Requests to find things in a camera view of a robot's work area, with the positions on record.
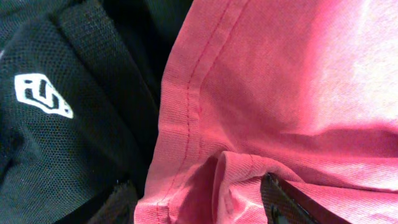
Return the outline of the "black t-shirt white logo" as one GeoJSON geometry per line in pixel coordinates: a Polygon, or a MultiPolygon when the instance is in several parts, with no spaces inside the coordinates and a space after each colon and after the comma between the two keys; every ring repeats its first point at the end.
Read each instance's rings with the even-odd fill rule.
{"type": "Polygon", "coordinates": [[[1,1],[1,222],[132,223],[191,6],[1,1]]]}

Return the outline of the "red printed t-shirt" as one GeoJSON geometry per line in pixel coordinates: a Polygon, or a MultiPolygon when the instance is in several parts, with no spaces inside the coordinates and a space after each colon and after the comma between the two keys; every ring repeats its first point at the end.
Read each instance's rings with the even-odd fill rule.
{"type": "Polygon", "coordinates": [[[274,173],[397,222],[397,2],[194,1],[165,68],[135,223],[268,223],[274,173]]]}

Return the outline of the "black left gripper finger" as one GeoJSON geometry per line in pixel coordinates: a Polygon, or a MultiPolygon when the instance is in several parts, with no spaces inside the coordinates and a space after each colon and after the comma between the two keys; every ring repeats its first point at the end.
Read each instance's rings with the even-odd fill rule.
{"type": "Polygon", "coordinates": [[[260,191],[268,223],[350,224],[274,173],[263,176],[260,191]]]}

